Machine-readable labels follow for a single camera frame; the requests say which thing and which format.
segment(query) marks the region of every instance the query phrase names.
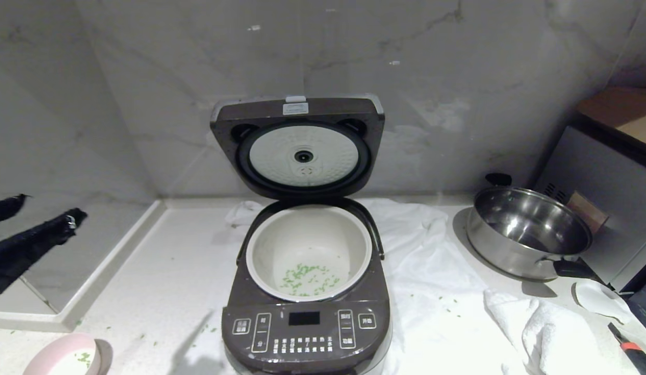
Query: cardboard box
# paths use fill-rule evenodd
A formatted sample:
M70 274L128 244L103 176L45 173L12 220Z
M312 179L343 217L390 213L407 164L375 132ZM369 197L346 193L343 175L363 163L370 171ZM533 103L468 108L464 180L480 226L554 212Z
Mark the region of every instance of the cardboard box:
M646 89L611 87L580 102L577 111L646 143Z

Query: rice cooker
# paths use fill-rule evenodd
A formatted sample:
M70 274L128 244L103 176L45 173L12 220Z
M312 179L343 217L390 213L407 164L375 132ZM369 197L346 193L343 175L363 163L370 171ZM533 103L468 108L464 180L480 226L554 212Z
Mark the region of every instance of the rice cooker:
M239 177L275 199L249 227L221 331L242 374L380 373L391 340L376 225L346 195L368 181L377 97L220 102L211 130Z

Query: sticker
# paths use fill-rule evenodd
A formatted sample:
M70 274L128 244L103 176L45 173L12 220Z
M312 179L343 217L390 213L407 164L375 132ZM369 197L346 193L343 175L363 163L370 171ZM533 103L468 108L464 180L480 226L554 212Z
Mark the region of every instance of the sticker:
M288 103L283 105L283 114L285 115L304 115L308 113L308 103Z

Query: digital display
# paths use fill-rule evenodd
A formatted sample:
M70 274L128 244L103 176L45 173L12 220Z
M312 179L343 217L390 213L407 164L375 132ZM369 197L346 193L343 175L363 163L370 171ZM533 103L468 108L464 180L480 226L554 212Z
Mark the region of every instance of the digital display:
M288 316L289 326L314 326L320 323L320 311L292 312Z

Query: black pot handle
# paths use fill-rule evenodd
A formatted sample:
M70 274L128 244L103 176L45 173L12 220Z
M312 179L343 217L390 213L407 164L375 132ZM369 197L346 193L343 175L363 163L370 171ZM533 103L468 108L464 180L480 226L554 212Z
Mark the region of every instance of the black pot handle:
M589 266L569 260L556 260L553 263L554 271L559 276L567 278L584 278L591 279L596 277L596 273Z
M485 176L485 180L494 186L510 186L513 184L513 178L505 173L490 173Z

